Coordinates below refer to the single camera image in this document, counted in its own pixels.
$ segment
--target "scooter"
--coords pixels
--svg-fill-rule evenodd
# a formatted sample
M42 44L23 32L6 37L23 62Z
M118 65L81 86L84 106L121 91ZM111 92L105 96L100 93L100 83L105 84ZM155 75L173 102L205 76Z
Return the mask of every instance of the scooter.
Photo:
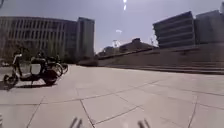
M13 88L18 81L31 81L31 86L34 81L42 79L46 85L53 85L58 77L57 73L47 66L46 60L41 58L32 58L30 72L23 74L20 68L20 58L22 54L16 54L12 63L12 75L5 75L3 78L4 84L8 89Z
M47 66L57 72L58 77L61 77L64 74L64 66L61 65L57 59L53 57L46 57L43 52L38 53L38 58L44 58L47 62Z
M61 63L59 56L57 56L56 58L53 57L48 57L47 59L48 61L50 61L51 63L56 63L60 65L60 68L62 69L62 74L65 74L68 72L68 64L66 63Z

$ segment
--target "pavement tile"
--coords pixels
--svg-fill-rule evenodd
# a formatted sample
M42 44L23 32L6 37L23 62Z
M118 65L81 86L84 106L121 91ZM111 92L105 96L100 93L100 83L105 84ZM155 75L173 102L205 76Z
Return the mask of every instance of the pavement tile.
M154 93L166 97L177 98L180 100L185 100L195 103L197 100L197 93L190 91L182 91L175 88L161 87L153 84L149 84L139 89L144 90L149 93Z
M128 81L127 85L129 86L139 87L139 86L154 83L160 80L164 80L166 78L167 76L162 74L159 76L157 74L146 74L146 73L140 72L140 73L132 74L131 77L127 77L126 81Z
M144 120L147 120L151 128L181 128L162 118L147 115L140 108L136 108L117 118L96 124L95 128L139 128L138 122Z
M197 105L191 128L223 128L223 119L224 110Z
M104 88L112 93L120 92L120 91L126 91L129 89L132 89L133 87L130 87L128 85L116 85L116 84L107 84L104 86Z
M213 94L224 94L224 81L220 78L202 76L200 77L173 77L156 82L156 85L169 86L172 88L184 89Z
M43 103L63 102L79 99L76 89L73 88L52 88L48 94L45 95Z
M3 128L27 128L36 108L34 105L0 106Z
M186 128L191 120L195 104L166 97L155 96L141 106L147 113L168 119Z
M224 109L224 96L198 93L198 103Z
M94 82L91 82L91 83L76 83L75 84L75 87L77 89L88 89L88 88L94 88L94 87L97 87L98 84L94 83Z
M39 104L44 95L28 91L20 93L1 91L0 97L0 104Z
M83 127L92 128L80 101L41 104L29 128L69 128L75 117L82 119Z
M117 93L116 95L136 106L146 104L150 100L150 98L154 98L155 96L154 94L149 94L137 89L124 91L121 93Z
M103 88L101 86L77 89L77 91L78 91L79 98L81 98L81 99L102 96L102 95L111 93L110 91L106 90L105 88Z
M116 95L85 99L83 104L93 124L115 117L135 107Z

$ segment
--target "scooter wheel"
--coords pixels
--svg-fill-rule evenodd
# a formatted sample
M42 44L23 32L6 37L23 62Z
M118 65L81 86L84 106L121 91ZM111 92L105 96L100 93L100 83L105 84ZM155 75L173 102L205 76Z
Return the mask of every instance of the scooter wheel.
M46 70L43 80L46 85L53 85L57 81L57 78L57 73L54 70L50 69Z
M63 63L61 64L62 68L63 68L63 74L67 73L68 72L68 65Z
M13 88L19 81L19 78L15 76L5 75L3 78L3 82L8 89Z
M51 69L53 69L57 73L58 77L62 76L62 74L63 74L63 67L60 64L55 63L54 65L52 65Z

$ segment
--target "concrete steps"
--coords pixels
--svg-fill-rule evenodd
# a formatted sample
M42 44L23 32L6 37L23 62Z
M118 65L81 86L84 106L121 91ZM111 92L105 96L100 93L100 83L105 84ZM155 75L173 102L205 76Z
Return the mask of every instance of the concrete steps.
M108 65L111 68L224 75L224 68Z

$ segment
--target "stone pavement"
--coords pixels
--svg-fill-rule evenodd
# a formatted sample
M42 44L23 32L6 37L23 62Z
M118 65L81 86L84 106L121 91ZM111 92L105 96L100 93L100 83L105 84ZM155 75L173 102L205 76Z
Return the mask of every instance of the stone pavement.
M70 66L42 81L0 91L3 128L223 128L224 76Z

